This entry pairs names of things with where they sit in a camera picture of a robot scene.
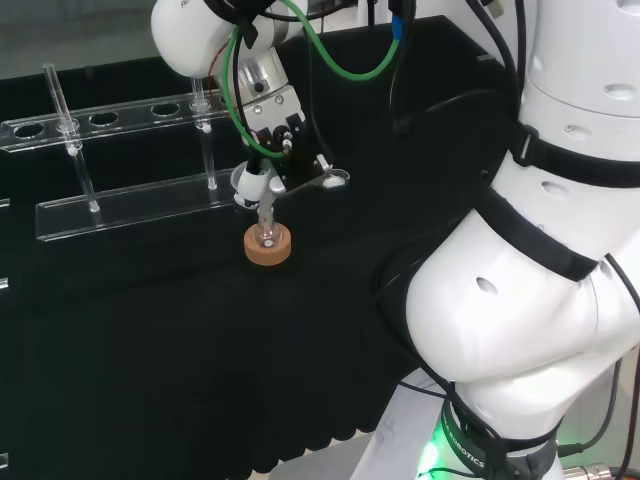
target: black joint band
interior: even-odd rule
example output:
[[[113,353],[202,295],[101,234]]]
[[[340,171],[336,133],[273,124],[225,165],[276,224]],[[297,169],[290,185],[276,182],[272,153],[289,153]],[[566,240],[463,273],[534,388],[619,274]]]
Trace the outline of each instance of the black joint band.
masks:
[[[513,248],[568,280],[579,282],[598,265],[532,225],[492,188],[480,196],[476,211]]]
[[[574,182],[606,188],[640,188],[640,162],[606,160],[565,150],[540,140],[538,132],[516,123],[509,147],[514,161]]]

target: rack hole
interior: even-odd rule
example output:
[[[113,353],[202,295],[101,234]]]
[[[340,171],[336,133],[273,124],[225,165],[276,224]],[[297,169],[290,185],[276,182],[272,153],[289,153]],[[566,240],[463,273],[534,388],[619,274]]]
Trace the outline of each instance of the rack hole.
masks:
[[[160,103],[151,107],[151,112],[158,117],[170,117],[175,115],[180,110],[180,105],[177,103]]]
[[[116,112],[103,112],[96,113],[89,117],[89,122],[96,127],[108,127],[118,121],[118,114]]]
[[[554,182],[542,182],[542,189],[552,197],[566,198],[569,190]]]
[[[484,293],[488,293],[493,296],[498,295],[498,289],[496,288],[496,286],[486,278],[478,277],[476,278],[476,283],[478,284],[480,290],[482,290]]]
[[[41,123],[29,123],[22,125],[13,131],[13,134],[22,139],[34,138],[40,135],[44,131],[44,125]]]

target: green led light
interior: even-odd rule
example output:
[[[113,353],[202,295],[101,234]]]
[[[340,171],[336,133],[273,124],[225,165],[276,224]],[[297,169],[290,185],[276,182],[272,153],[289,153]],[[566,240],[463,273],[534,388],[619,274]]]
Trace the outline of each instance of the green led light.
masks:
[[[433,432],[433,436],[429,443],[427,443],[422,450],[420,461],[418,462],[418,475],[416,479],[430,480],[429,470],[436,467],[444,467],[438,463],[440,459],[439,448],[446,448],[447,441],[444,438],[444,431],[442,425],[439,424],[436,430]]]
[[[424,475],[438,464],[438,447],[433,442],[427,443],[422,451],[418,464],[418,475]]]

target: metal connector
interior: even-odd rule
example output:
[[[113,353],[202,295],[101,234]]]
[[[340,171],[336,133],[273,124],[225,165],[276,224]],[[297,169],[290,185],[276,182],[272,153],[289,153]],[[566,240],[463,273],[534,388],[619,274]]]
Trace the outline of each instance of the metal connector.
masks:
[[[597,463],[586,467],[567,468],[565,480],[612,480],[611,470],[606,465]]]

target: round hole on robot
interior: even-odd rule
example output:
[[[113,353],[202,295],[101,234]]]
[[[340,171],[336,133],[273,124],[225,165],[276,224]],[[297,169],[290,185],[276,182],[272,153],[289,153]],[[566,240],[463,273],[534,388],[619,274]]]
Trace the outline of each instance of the round hole on robot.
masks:
[[[41,123],[28,123],[27,125],[22,125],[21,127],[17,127],[13,134],[22,139],[35,138],[40,135],[44,131],[44,125]]]
[[[630,15],[640,16],[640,0],[616,0],[618,7]]]
[[[498,289],[496,288],[496,286],[486,278],[478,277],[476,278],[476,283],[478,284],[480,290],[482,290],[484,293],[488,293],[493,296],[498,295]]]
[[[637,91],[633,85],[612,83],[604,87],[604,93],[614,100],[633,100]]]
[[[554,182],[542,182],[541,187],[545,193],[555,198],[564,199],[569,195],[569,190]]]
[[[588,128],[579,125],[565,125],[564,132],[574,140],[586,140],[591,136]]]
[[[158,117],[170,117],[180,111],[177,103],[160,103],[151,107],[151,112]]]
[[[116,112],[103,112],[96,113],[89,117],[89,123],[96,127],[108,127],[118,121],[118,114]]]

